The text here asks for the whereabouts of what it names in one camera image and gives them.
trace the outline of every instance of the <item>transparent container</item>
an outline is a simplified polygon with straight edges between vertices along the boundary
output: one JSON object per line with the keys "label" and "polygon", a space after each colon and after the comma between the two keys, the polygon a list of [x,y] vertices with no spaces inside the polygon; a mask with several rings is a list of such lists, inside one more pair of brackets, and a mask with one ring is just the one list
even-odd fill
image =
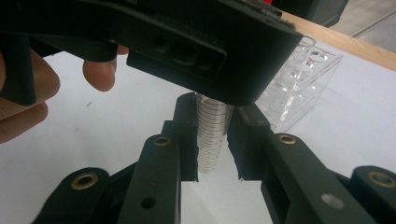
{"label": "transparent container", "polygon": [[284,90],[291,91],[298,82],[301,73],[304,71],[305,65],[316,43],[315,39],[305,35],[294,49],[293,53],[279,69],[273,81],[276,82],[277,85],[282,86]]}
{"label": "transparent container", "polygon": [[289,86],[279,81],[279,70],[256,102],[275,133],[287,131],[313,108],[342,58],[342,55],[313,47],[299,76]]}
{"label": "transparent container", "polygon": [[228,131],[233,106],[202,94],[196,95],[198,115],[198,170],[208,173],[215,169]]}

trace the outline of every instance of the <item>wooden edge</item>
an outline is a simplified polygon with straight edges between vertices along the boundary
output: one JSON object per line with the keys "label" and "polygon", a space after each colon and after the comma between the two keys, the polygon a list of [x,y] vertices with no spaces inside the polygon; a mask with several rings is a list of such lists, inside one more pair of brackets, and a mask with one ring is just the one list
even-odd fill
{"label": "wooden edge", "polygon": [[381,49],[365,41],[338,33],[311,21],[283,12],[282,19],[293,23],[298,32],[314,37],[323,43],[336,47],[366,61],[376,63],[390,70],[396,71],[396,53]]}

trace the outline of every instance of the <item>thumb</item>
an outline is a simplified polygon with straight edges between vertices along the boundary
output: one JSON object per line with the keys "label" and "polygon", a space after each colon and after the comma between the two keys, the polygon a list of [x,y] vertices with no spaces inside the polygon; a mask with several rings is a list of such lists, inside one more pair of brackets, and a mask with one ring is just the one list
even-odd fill
{"label": "thumb", "polygon": [[3,89],[6,81],[6,64],[4,63],[3,55],[0,52],[0,90]]}

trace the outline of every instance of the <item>mounting hole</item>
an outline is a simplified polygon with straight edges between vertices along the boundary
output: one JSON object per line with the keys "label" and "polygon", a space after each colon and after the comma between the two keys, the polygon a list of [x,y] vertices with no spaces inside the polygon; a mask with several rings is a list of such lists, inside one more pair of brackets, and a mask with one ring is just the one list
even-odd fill
{"label": "mounting hole", "polygon": [[294,145],[297,141],[294,137],[287,135],[287,134],[282,134],[278,137],[279,142],[287,145]]}
{"label": "mounting hole", "polygon": [[182,65],[193,65],[196,61],[196,51],[192,45],[184,42],[176,42],[170,48],[172,59]]}
{"label": "mounting hole", "polygon": [[159,137],[154,140],[154,145],[157,147],[163,147],[171,143],[171,140],[167,137]]}
{"label": "mounting hole", "polygon": [[151,197],[147,197],[147,198],[143,199],[142,202],[140,203],[140,205],[144,209],[150,209],[150,208],[154,207],[155,204],[157,204],[157,201],[155,200],[155,198],[151,198]]}
{"label": "mounting hole", "polygon": [[96,173],[94,172],[88,172],[84,173],[81,175],[76,176],[76,178],[73,179],[73,182],[71,184],[72,189],[75,190],[83,190],[83,189],[88,189],[92,187],[93,185],[98,182],[99,177]]}
{"label": "mounting hole", "polygon": [[378,171],[371,171],[369,172],[368,176],[373,183],[376,183],[379,186],[389,189],[396,188],[395,179],[387,174]]}
{"label": "mounting hole", "polygon": [[165,53],[169,50],[168,41],[162,36],[156,36],[152,39],[152,47],[160,53]]}

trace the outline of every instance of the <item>screw hole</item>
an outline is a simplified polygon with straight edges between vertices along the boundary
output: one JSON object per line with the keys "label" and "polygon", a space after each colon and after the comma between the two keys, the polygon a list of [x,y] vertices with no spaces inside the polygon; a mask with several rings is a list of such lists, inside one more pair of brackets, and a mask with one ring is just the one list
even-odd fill
{"label": "screw hole", "polygon": [[72,189],[75,190],[88,189],[93,185],[95,185],[98,180],[99,177],[96,173],[94,172],[84,173],[74,178],[71,187]]}
{"label": "screw hole", "polygon": [[396,181],[389,175],[372,171],[368,176],[373,183],[376,183],[379,186],[389,189],[396,188]]}
{"label": "screw hole", "polygon": [[290,136],[290,135],[280,135],[278,137],[279,141],[283,144],[287,144],[287,145],[294,145],[297,141],[294,137]]}
{"label": "screw hole", "polygon": [[158,146],[158,147],[163,147],[163,146],[168,145],[170,142],[171,142],[171,140],[169,138],[159,137],[159,138],[155,139],[154,145]]}
{"label": "screw hole", "polygon": [[143,199],[140,205],[144,209],[150,209],[150,208],[154,207],[156,203],[157,203],[157,201],[155,200],[155,198],[148,197],[148,198]]}

